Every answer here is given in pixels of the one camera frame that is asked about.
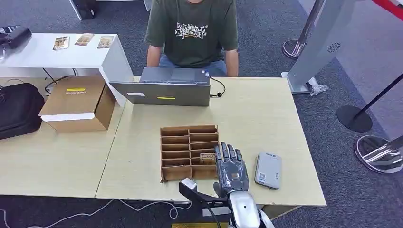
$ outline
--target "red barrier rope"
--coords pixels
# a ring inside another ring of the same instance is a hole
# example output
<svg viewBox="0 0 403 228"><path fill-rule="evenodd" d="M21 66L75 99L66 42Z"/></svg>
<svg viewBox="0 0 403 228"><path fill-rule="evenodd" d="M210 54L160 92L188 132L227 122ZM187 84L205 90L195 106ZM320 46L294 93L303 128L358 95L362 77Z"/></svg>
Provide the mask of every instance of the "red barrier rope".
<svg viewBox="0 0 403 228"><path fill-rule="evenodd" d="M403 20L403 7L396 5L395 3L389 0L372 0L380 7L384 8L385 10L389 11L393 15Z"/></svg>

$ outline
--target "green t-shirt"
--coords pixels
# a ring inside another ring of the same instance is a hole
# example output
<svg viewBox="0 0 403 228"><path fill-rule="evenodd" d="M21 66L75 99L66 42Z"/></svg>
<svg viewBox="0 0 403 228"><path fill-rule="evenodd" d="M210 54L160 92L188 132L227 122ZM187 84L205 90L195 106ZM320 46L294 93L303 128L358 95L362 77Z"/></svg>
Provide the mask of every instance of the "green t-shirt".
<svg viewBox="0 0 403 228"><path fill-rule="evenodd" d="M203 68L238 46L235 0L153 0L146 43L180 67Z"/></svg>

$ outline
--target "jeans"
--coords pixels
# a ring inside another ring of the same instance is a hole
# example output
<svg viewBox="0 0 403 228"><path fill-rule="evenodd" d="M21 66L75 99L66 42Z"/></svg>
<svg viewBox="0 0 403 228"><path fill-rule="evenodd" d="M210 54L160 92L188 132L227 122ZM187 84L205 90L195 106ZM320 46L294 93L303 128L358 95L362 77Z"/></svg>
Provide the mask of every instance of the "jeans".
<svg viewBox="0 0 403 228"><path fill-rule="evenodd" d="M166 55L163 55L160 59L160 65L158 67L163 68L181 68L171 62ZM210 76L226 76L227 75L227 65L223 60L218 60L211 62L208 66L204 67L209 71Z"/></svg>

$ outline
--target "light wood tabletop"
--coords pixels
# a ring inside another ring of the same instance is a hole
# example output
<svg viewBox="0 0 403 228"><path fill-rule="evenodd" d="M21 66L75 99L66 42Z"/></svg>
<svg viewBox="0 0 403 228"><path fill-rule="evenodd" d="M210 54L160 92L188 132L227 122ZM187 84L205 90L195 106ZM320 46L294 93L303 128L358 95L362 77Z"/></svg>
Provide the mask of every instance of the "light wood tabletop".
<svg viewBox="0 0 403 228"><path fill-rule="evenodd" d="M5 86L9 78L0 77ZM20 78L41 93L51 81ZM20 83L9 81L7 85ZM0 140L0 194L94 197L123 108L108 131L56 133L46 122L33 133Z"/></svg>
<svg viewBox="0 0 403 228"><path fill-rule="evenodd" d="M220 141L240 149L255 202L262 205L325 206L325 198L283 78L217 78L227 88L209 107L133 105L126 102L96 194L98 198L187 201L178 181L160 183L160 128L214 124ZM214 93L222 87L212 82ZM282 157L279 190L254 181L260 152ZM198 191L215 195L215 180L196 180Z"/></svg>

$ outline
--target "laptop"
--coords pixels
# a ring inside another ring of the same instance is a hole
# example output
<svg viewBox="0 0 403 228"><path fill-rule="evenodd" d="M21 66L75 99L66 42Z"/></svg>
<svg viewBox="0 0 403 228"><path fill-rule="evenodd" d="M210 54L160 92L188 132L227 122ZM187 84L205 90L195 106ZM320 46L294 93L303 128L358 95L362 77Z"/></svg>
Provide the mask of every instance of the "laptop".
<svg viewBox="0 0 403 228"><path fill-rule="evenodd" d="M203 69L145 67L140 82L110 82L110 85L137 105L210 104L210 77Z"/></svg>

